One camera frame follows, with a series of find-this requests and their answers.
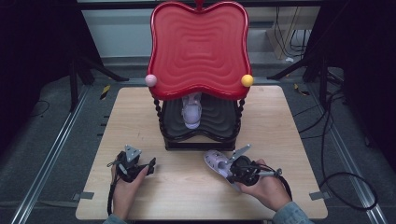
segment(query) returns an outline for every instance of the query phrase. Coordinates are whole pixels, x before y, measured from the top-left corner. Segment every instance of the plywood tabletop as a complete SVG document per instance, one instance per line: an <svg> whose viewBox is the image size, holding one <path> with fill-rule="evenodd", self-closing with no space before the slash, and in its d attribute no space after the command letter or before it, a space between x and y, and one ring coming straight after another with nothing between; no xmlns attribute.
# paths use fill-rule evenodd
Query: plywood tabletop
<svg viewBox="0 0 396 224"><path fill-rule="evenodd" d="M282 89L253 86L244 108L236 148L251 144L245 155L252 160L264 159L274 169L281 168L290 184L293 200L310 218L325 218L327 208L323 200L311 201L309 197L310 192L318 191L318 183ZM194 140L208 141L205 137ZM157 158L155 173L146 177L138 191L129 219L265 220L274 215L258 200L235 191L222 176L208 168L204 151L165 150L148 88L123 88L84 189L93 192L93 198L80 200L78 219L107 218L111 181L107 164L114 161L125 145L142 150L140 164Z"/></svg>

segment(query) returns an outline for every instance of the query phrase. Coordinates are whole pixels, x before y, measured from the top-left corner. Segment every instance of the pink ball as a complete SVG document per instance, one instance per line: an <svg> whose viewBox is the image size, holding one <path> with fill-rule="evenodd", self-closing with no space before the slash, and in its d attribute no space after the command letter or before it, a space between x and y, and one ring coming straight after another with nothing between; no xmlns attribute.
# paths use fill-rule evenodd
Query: pink ball
<svg viewBox="0 0 396 224"><path fill-rule="evenodd" d="M152 74L146 75L145 81L148 87L153 87L155 84L157 84L157 78Z"/></svg>

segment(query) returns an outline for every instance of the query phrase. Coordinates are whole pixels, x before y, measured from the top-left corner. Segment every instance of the human hand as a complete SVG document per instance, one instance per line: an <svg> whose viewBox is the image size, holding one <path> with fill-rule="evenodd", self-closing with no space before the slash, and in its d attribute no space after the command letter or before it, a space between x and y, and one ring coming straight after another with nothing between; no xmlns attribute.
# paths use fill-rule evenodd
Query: human hand
<svg viewBox="0 0 396 224"><path fill-rule="evenodd" d="M263 159L259 159L256 163L265 165ZM275 176L260 176L259 181L249 187L239 182L235 184L243 193L257 198L264 206L275 212L291 202L282 182Z"/></svg>
<svg viewBox="0 0 396 224"><path fill-rule="evenodd" d="M117 176L116 168L116 165L111 167L111 174L113 176L111 182L114 182L115 177L118 179L113 194L113 214L123 220L126 220L134 203L136 193L145 179L149 167L146 166L143 170L141 170L136 179L131 183L125 182L122 178Z"/></svg>

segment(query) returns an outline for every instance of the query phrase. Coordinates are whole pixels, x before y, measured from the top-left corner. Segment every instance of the red wavy panel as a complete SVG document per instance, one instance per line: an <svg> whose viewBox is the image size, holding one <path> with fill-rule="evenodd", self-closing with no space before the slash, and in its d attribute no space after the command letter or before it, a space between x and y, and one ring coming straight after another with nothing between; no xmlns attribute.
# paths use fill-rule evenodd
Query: red wavy panel
<svg viewBox="0 0 396 224"><path fill-rule="evenodd" d="M171 100L195 91L223 99L246 97L241 77L251 74L246 41L248 15L235 2L198 11L179 2L157 6L151 16L153 49L148 74L153 97Z"/></svg>

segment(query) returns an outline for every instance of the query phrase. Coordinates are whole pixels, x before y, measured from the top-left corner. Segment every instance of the fingers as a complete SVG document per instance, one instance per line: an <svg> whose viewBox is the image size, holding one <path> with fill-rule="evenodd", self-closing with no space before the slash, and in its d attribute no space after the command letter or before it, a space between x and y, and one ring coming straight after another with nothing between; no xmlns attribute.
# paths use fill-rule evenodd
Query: fingers
<svg viewBox="0 0 396 224"><path fill-rule="evenodd" d="M137 184L140 185L140 183L143 182L143 180L145 179L147 173L149 171L149 166L147 165L145 168L143 168L143 170L140 171L140 173L137 175L136 179L134 180L134 182L136 181Z"/></svg>
<svg viewBox="0 0 396 224"><path fill-rule="evenodd" d="M116 167L116 165L112 165L111 166L111 183L113 183L114 182L114 177L116 176L116 172L117 172L117 167Z"/></svg>
<svg viewBox="0 0 396 224"><path fill-rule="evenodd" d="M246 192L246 191L245 191L245 188L247 187L246 185L244 185L244 184L242 184L242 183L240 183L240 182L236 182L236 181L235 181L234 183L235 183L235 185L236 185L238 188L241 189L242 192L244 192L244 193Z"/></svg>
<svg viewBox="0 0 396 224"><path fill-rule="evenodd" d="M266 163L265 163L265 161L263 159L257 160L256 163L260 164L260 165L266 165Z"/></svg>

